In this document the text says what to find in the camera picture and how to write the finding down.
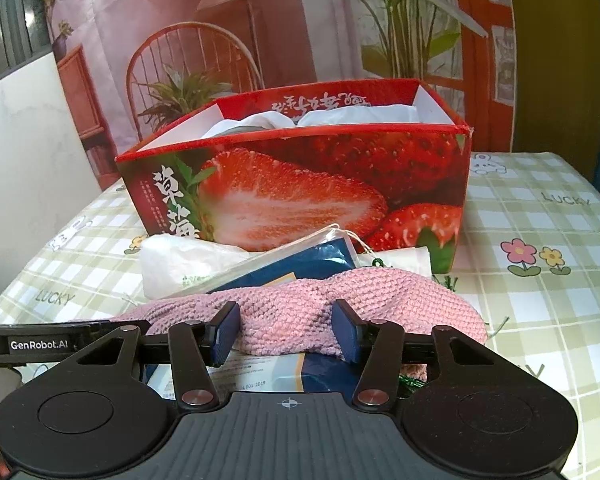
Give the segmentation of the blue packaged item bag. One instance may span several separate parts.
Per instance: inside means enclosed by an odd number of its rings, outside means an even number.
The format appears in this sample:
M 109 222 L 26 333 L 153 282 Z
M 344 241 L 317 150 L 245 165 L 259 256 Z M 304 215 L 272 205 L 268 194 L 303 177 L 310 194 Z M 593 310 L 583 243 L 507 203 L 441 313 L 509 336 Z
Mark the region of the blue packaged item bag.
M 186 296 L 237 287 L 274 286 L 300 278 L 330 278 L 371 263 L 371 255 L 354 252 L 347 235 L 335 234 L 317 237 L 317 240 L 309 240 L 293 248 L 254 256 L 213 278 L 185 287 L 179 294 Z M 233 351 L 222 367 L 211 367 L 209 374 L 221 398 L 234 391 L 340 391 L 350 396 L 358 382 L 358 374 L 350 365 L 315 352 L 247 356 Z

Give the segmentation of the printed room backdrop cloth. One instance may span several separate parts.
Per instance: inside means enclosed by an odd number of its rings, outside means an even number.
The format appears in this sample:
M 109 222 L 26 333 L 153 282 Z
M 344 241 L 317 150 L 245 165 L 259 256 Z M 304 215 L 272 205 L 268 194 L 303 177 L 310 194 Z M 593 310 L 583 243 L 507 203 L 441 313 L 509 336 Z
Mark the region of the printed room backdrop cloth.
M 513 143 L 510 0 L 43 0 L 60 80 L 102 188 L 117 155 L 150 136 L 151 86 L 174 70 L 234 91 L 418 78 L 474 129 L 479 151 Z

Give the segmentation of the white plastic bag bundle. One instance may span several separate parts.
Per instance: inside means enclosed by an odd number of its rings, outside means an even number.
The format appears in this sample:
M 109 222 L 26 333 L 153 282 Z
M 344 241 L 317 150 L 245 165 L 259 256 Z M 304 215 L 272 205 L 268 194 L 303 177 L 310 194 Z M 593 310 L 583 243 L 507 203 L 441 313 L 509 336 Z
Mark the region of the white plastic bag bundle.
M 353 243 L 336 224 L 265 252 L 168 234 L 148 237 L 140 250 L 148 299 L 329 278 L 357 266 Z

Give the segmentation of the red strawberry cardboard box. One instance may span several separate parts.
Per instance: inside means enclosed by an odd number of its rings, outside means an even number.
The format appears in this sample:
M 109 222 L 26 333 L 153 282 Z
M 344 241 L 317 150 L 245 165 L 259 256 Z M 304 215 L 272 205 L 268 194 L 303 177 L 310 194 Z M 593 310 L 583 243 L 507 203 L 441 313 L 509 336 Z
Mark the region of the red strawberry cardboard box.
M 262 112 L 413 105 L 418 124 L 238 132 L 223 119 Z M 460 242 L 471 128 L 417 79 L 314 82 L 223 96 L 120 155 L 147 232 L 265 252 L 336 224 L 375 252 L 423 247 L 434 272 Z

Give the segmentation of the pink knitted cloth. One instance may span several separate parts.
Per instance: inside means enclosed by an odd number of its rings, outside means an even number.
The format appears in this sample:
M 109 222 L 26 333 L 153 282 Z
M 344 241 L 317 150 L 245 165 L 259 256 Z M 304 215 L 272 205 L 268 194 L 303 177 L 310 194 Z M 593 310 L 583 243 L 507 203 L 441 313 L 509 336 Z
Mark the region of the pink knitted cloth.
M 332 303 L 347 301 L 364 321 L 386 320 L 407 333 L 428 334 L 449 325 L 483 344 L 486 324 L 461 296 L 430 278 L 395 268 L 358 268 L 324 280 L 243 287 L 210 294 L 155 300 L 116 317 L 144 320 L 149 335 L 164 334 L 178 323 L 210 321 L 224 304 L 240 310 L 240 333 L 234 348 L 252 356 L 312 352 L 342 356 L 332 333 Z

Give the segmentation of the white cloth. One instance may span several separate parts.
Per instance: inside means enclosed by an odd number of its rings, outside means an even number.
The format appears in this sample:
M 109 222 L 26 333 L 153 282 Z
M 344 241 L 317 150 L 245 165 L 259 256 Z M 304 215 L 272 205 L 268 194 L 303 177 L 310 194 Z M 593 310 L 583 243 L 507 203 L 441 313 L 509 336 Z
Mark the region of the white cloth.
M 361 124 L 418 124 L 419 114 L 413 105 L 344 106 L 332 110 L 311 110 L 299 119 L 291 119 L 270 110 L 252 114 L 242 120 L 223 119 L 202 135 L 203 139 L 238 132 L 289 129 L 314 126 Z

